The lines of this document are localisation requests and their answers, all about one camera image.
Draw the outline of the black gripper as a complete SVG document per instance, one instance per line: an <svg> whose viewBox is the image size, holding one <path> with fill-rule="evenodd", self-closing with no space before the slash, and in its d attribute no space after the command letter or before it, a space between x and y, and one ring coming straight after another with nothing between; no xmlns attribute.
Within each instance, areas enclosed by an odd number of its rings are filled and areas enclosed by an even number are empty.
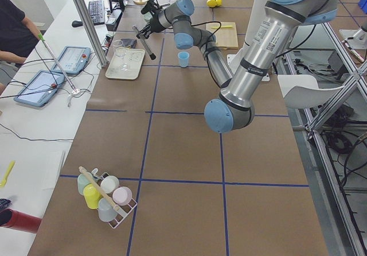
<svg viewBox="0 0 367 256"><path fill-rule="evenodd" d="M149 21L144 28L137 30L137 38L148 39L151 33L159 33L168 28L163 7L157 0L148 0L144 8L140 11L144 18L150 15Z"/></svg>

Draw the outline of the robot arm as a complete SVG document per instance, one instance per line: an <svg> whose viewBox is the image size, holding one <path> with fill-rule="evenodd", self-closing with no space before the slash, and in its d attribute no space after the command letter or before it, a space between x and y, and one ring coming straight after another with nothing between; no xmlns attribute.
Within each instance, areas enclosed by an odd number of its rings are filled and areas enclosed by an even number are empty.
<svg viewBox="0 0 367 256"><path fill-rule="evenodd" d="M151 17L146 26L138 31L138 37L147 39L152 33L172 28L177 49L184 50L196 46L207 62L216 84L220 88L229 84L233 73L216 45L215 35L192 25L190 18L194 13L192 0L176 0L166 8L160 6L157 0L148 0L140 12Z"/></svg>
<svg viewBox="0 0 367 256"><path fill-rule="evenodd" d="M251 97L295 28L331 21L337 13L337 0L267 0L263 6L264 18L234 75L205 106L206 123L215 132L248 126L255 113Z"/></svg>

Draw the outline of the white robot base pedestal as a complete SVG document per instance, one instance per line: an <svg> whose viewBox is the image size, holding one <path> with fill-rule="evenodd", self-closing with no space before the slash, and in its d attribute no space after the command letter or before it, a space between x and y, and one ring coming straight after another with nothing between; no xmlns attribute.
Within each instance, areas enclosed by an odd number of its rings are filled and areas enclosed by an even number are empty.
<svg viewBox="0 0 367 256"><path fill-rule="evenodd" d="M252 44L260 46L263 42L265 42L266 34L270 32L270 23L265 21L265 4L267 1L268 0L254 0L243 47L229 63L229 68L231 69L233 75L239 67L242 58L252 47Z"/></svg>

